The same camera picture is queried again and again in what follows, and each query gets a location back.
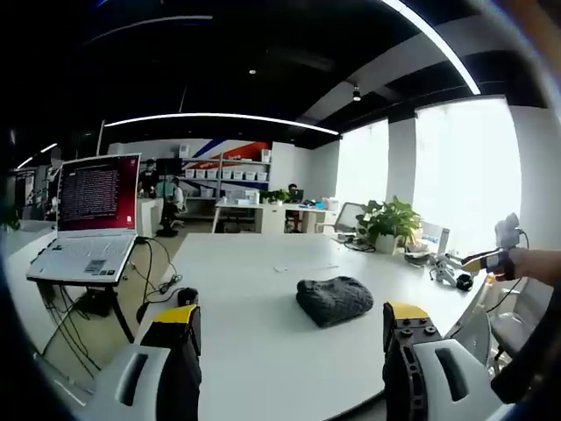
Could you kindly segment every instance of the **window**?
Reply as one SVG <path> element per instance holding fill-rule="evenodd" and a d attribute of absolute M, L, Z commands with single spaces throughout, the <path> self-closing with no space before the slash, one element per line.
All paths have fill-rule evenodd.
<path fill-rule="evenodd" d="M 336 188 L 341 203 L 386 199 L 388 141 L 387 120 L 343 135 Z"/>
<path fill-rule="evenodd" d="M 494 248 L 494 225 L 520 214 L 522 176 L 515 126 L 502 98 L 417 111 L 414 209 L 449 228 L 448 249 Z"/>

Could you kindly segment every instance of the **black ceiling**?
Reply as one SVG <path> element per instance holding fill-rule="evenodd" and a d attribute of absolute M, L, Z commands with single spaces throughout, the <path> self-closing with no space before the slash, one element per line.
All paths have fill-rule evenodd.
<path fill-rule="evenodd" d="M 6 15 L 14 27 L 4 97 L 11 104 L 16 161 L 53 142 L 61 143 L 67 156 L 77 147 L 79 154 L 92 153 L 103 119 L 175 113 L 180 106 L 182 112 L 296 120 L 358 68 L 418 33 L 377 0 L 92 0 L 81 8 L 76 3 L 43 4 L 29 16 L 31 6 L 20 1 Z M 434 26 L 474 13 L 459 1 L 405 3 Z M 186 16 L 212 19 L 180 18 Z M 492 93 L 529 77 L 514 53 L 475 54 L 465 64 L 478 82 L 491 82 Z M 400 94 L 399 103 L 374 93 L 360 103 L 349 98 L 349 105 L 321 125 L 344 130 L 435 92 L 466 95 L 448 62 L 388 87 Z M 285 125 L 223 118 L 166 119 L 103 133 L 105 144 L 187 137 L 294 141 L 304 147 L 333 140 L 311 131 L 293 140 Z"/>

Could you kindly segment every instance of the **folded cloth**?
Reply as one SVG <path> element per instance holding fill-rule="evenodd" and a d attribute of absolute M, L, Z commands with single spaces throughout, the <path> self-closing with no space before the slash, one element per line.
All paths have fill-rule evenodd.
<path fill-rule="evenodd" d="M 338 276 L 328 281 L 302 280 L 296 301 L 319 327 L 327 327 L 369 311 L 374 299 L 359 281 Z"/>

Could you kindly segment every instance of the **laptop screen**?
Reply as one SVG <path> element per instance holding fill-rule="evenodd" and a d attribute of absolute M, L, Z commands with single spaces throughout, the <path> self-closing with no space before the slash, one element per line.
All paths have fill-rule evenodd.
<path fill-rule="evenodd" d="M 136 227 L 139 155 L 65 162 L 60 170 L 59 231 Z"/>

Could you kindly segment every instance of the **ceiling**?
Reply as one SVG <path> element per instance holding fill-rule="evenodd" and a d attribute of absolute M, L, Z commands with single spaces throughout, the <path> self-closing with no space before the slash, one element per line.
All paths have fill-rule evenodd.
<path fill-rule="evenodd" d="M 480 32 L 473 30 L 479 17 L 466 4 L 405 3 L 444 38 L 449 33 L 453 48 L 465 48 L 463 62 L 484 94 L 543 103 L 522 60 L 504 43 L 489 44 L 489 36 L 481 34 L 479 46 L 464 42 L 477 33 L 461 33 L 462 26 Z M 76 150 L 93 154 L 102 120 L 222 112 L 341 132 L 471 95 L 426 37 L 378 0 L 91 0 L 85 6 L 43 4 L 33 16 L 29 7 L 18 2 L 6 19 L 18 23 L 3 82 L 16 133 L 15 162 L 54 142 L 67 158 Z M 405 53 L 407 46 L 417 58 Z M 432 56 L 437 58 L 422 63 Z M 257 73 L 250 75 L 251 69 Z M 353 83 L 361 88 L 361 102 L 352 101 Z M 309 148 L 336 139 L 250 120 L 174 118 L 107 127 L 103 147 L 188 137 L 276 140 Z"/>

